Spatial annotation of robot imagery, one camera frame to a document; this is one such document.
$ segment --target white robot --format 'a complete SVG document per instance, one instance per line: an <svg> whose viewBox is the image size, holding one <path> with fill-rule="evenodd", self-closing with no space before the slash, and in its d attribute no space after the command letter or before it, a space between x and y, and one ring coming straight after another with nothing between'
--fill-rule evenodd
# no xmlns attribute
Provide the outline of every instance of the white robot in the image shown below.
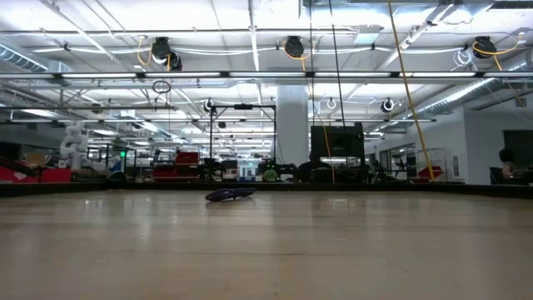
<svg viewBox="0 0 533 300"><path fill-rule="evenodd" d="M61 159L59 160L60 168L71 168L76 170L82 167L82 164L87 158L87 135L82 135L84 123L82 121L70 122L65 129L67 136L63 139L59 152Z"/></svg>

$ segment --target metal beam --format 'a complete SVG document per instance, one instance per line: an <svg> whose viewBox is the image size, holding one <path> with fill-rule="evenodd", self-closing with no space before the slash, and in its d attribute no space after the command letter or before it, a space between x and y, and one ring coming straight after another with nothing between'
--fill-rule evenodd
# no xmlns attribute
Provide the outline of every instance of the metal beam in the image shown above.
<svg viewBox="0 0 533 300"><path fill-rule="evenodd" d="M313 28L320 34L333 34L331 29ZM109 37L110 32L105 31L86 31L89 37ZM146 36L146 37L158 37L158 36L182 36L190 34L196 36L198 34L250 34L249 28L234 28L234 29L198 29L198 30L111 30L113 36ZM258 28L256 33L260 34L306 34L309 33L309 29L302 28ZM336 29L335 34L350 34L354 35L354 31L351 29ZM0 35L4 37L77 37L81 35L78 31L40 31L40 30L3 30L0 31Z"/></svg>

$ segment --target vertical pole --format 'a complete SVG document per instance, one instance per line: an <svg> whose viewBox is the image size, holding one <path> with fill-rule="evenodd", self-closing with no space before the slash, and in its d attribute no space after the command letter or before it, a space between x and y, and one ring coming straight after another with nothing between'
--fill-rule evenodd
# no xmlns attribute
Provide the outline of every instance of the vertical pole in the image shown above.
<svg viewBox="0 0 533 300"><path fill-rule="evenodd" d="M211 105L209 110L209 158L213 158L213 111L214 106Z"/></svg>
<svg viewBox="0 0 533 300"><path fill-rule="evenodd" d="M137 150L133 153L133 182L137 178Z"/></svg>
<svg viewBox="0 0 533 300"><path fill-rule="evenodd" d="M109 164L109 144L106 145L106 169Z"/></svg>
<svg viewBox="0 0 533 300"><path fill-rule="evenodd" d="M277 107L274 107L274 163L276 163L276 143L277 143Z"/></svg>

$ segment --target person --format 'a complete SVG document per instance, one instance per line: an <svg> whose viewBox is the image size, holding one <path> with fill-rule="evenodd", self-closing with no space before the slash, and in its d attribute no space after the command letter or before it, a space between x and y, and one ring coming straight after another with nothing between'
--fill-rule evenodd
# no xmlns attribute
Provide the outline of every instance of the person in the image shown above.
<svg viewBox="0 0 533 300"><path fill-rule="evenodd" d="M309 153L309 162L304 162L298 167L298 170L300 170L300 180L303 183L310 182L311 171L323 167L331 169L329 164L321 162L320 156L314 155L313 152Z"/></svg>
<svg viewBox="0 0 533 300"><path fill-rule="evenodd" d="M502 149L499 153L500 160L503 163L501 172L504 178L511 178L515 170L515 155L510 149Z"/></svg>

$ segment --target black monitor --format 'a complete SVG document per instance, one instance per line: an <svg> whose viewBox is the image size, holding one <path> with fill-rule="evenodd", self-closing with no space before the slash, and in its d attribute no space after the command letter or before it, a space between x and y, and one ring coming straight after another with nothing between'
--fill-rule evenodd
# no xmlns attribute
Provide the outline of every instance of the black monitor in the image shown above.
<svg viewBox="0 0 533 300"><path fill-rule="evenodd" d="M346 136L342 126L311 126L311 152L321 158L330 156L327 151L324 128L331 157L361 158L361 161L364 161L365 135L362 123L356 122L354 126L346 126Z"/></svg>

